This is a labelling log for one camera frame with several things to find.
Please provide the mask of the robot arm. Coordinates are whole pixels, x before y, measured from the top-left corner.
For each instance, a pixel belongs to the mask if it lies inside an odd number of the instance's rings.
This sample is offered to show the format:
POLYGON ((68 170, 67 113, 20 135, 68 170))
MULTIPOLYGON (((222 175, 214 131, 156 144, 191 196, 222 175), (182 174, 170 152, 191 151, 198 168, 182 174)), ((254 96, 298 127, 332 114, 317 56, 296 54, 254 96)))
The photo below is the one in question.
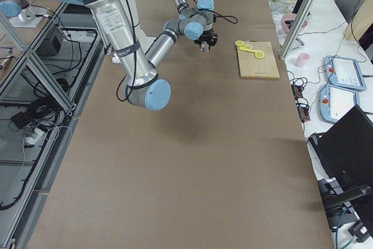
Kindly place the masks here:
POLYGON ((212 29, 214 23, 214 0, 197 0, 191 7, 187 0, 173 0, 181 19, 198 22, 204 30, 212 29))
POLYGON ((207 52, 217 42, 213 31, 214 0, 198 0, 190 7, 186 0, 173 0, 179 18, 165 23, 163 32, 144 51, 138 39, 135 0, 59 0, 90 9, 101 36, 113 48, 126 77, 121 82, 124 99, 134 106, 161 110, 171 97, 170 84, 160 79, 157 67, 180 36, 207 52))

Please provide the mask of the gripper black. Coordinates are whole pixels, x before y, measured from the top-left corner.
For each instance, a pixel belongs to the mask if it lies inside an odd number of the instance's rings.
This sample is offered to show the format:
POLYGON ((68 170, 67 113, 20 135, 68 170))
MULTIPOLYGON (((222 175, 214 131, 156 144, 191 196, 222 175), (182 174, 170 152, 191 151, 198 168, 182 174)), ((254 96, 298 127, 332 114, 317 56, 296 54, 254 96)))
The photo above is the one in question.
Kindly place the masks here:
POLYGON ((202 35, 195 41, 195 44, 202 45, 216 45, 219 35, 213 30, 207 30, 202 33, 202 35))

